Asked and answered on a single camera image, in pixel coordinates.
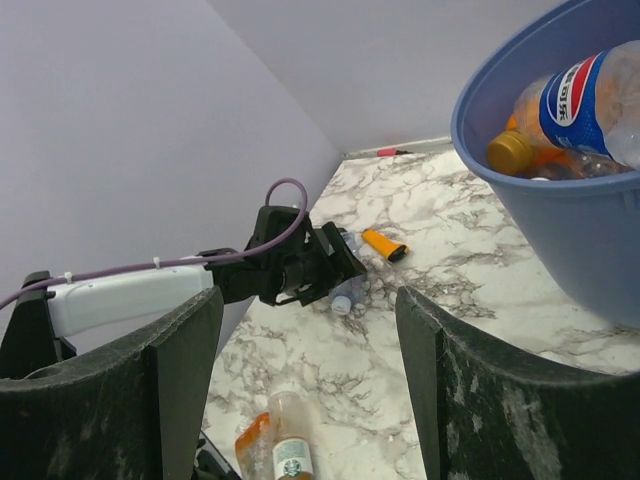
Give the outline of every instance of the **small plastic bottle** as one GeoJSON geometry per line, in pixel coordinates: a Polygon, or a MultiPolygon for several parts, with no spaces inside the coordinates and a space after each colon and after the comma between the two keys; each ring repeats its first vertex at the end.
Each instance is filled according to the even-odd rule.
{"type": "Polygon", "coordinates": [[[313,480],[308,414],[300,396],[281,392],[269,399],[275,480],[313,480]]]}
{"type": "MultiPolygon", "coordinates": [[[[358,257],[355,235],[351,232],[343,232],[342,238],[353,254],[358,257]]],[[[331,310],[338,315],[348,315],[354,306],[361,304],[364,300],[364,281],[365,275],[353,277],[329,292],[331,310]]]]}
{"type": "Polygon", "coordinates": [[[609,157],[567,150],[562,154],[566,161],[551,161],[545,165],[534,167],[526,172],[531,179],[547,180],[580,180],[585,178],[606,177],[633,171],[632,168],[620,165],[609,157]]]}
{"type": "Polygon", "coordinates": [[[238,426],[235,443],[236,459],[244,480],[271,480],[271,426],[268,413],[261,413],[250,423],[238,426]]]}

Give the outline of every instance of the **plastic bottle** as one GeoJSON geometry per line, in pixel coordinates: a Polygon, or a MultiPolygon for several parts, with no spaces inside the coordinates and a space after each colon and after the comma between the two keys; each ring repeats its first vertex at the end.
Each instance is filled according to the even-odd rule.
{"type": "Polygon", "coordinates": [[[605,155],[640,169],[638,95],[640,41],[541,78],[520,95],[514,108],[518,130],[491,142],[489,162],[528,165],[534,148],[555,146],[605,155]]]}
{"type": "Polygon", "coordinates": [[[270,417],[261,413],[253,422],[238,426],[235,443],[236,459],[244,480],[272,480],[273,446],[270,417]]]}
{"type": "MultiPolygon", "coordinates": [[[[356,237],[351,232],[343,232],[342,238],[353,254],[358,256],[358,246],[356,237]]],[[[331,300],[331,310],[338,315],[348,315],[351,309],[364,300],[364,281],[365,276],[360,275],[353,277],[346,282],[341,283],[329,292],[329,300],[331,300]]]]}
{"type": "Polygon", "coordinates": [[[562,157],[563,149],[557,147],[533,147],[528,143],[523,143],[521,134],[517,132],[518,123],[515,115],[509,117],[505,133],[500,137],[501,141],[493,141],[487,149],[489,165],[496,172],[505,175],[518,176],[527,170],[542,167],[549,162],[567,163],[567,159],[562,157]],[[528,149],[526,155],[514,156],[511,151],[518,148],[528,149]]]}
{"type": "Polygon", "coordinates": [[[269,398],[275,480],[313,480],[308,414],[298,394],[282,392],[269,398]]]}
{"type": "Polygon", "coordinates": [[[606,177],[632,170],[630,167],[620,165],[603,155],[567,150],[558,159],[526,170],[524,176],[536,180],[541,178],[545,180],[580,180],[606,177]]]}

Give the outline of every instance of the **orange juice bottle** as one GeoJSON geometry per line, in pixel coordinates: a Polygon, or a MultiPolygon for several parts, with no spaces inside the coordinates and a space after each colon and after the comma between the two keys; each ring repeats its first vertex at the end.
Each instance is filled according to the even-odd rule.
{"type": "Polygon", "coordinates": [[[240,428],[235,451],[242,478],[273,479],[271,447],[271,421],[267,412],[258,415],[248,428],[240,428]]]}
{"type": "Polygon", "coordinates": [[[525,174],[528,170],[542,167],[549,162],[566,165],[570,161],[563,155],[562,149],[553,145],[534,147],[518,131],[515,115],[509,117],[505,131],[489,144],[487,158],[493,170],[513,176],[525,174]]]}

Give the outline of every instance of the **bottle label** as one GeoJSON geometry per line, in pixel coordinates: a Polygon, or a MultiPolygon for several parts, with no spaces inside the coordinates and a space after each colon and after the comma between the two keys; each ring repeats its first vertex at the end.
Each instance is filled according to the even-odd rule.
{"type": "Polygon", "coordinates": [[[609,51],[554,75],[540,96],[540,126],[556,147],[611,154],[596,119],[596,82],[609,51]]]}
{"type": "Polygon", "coordinates": [[[309,444],[301,438],[289,438],[273,447],[276,480],[295,478],[303,472],[313,475],[309,444]]]}

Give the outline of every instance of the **white marble surface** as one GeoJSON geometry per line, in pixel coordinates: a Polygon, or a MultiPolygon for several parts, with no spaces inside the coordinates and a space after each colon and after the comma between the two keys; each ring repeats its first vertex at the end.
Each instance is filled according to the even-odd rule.
{"type": "Polygon", "coordinates": [[[555,285],[488,186],[455,152],[349,160],[311,211],[409,245],[391,265],[369,246],[364,312],[254,303],[216,360],[208,436],[234,465],[237,425],[268,395],[307,398],[317,478],[424,479],[393,313],[411,285],[459,318],[546,358],[620,374],[640,369],[640,332],[584,311],[555,285]]]}

